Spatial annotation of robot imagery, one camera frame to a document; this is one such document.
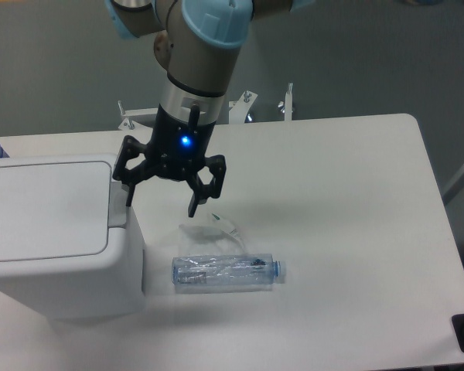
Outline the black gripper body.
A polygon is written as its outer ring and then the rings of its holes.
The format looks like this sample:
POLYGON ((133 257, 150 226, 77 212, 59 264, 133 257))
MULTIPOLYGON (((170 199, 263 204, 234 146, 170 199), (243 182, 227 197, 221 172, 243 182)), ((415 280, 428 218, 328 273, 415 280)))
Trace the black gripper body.
POLYGON ((191 105, 187 119, 178 120, 159 108, 146 161, 152 176, 174 181, 198 177, 205 166, 205 154, 214 124, 198 125, 200 107, 191 105))

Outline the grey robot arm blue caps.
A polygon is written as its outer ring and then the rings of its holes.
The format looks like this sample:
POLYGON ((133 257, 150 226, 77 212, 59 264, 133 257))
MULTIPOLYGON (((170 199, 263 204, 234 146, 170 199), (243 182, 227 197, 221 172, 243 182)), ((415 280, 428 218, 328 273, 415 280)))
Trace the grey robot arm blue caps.
POLYGON ((107 1, 121 37, 161 37, 155 56, 166 71, 152 136, 146 144, 124 137, 113 178, 128 192, 154 176, 186 182, 193 191, 188 215, 220 197, 226 160, 206 150, 241 47, 252 21, 293 12, 307 1, 107 1))

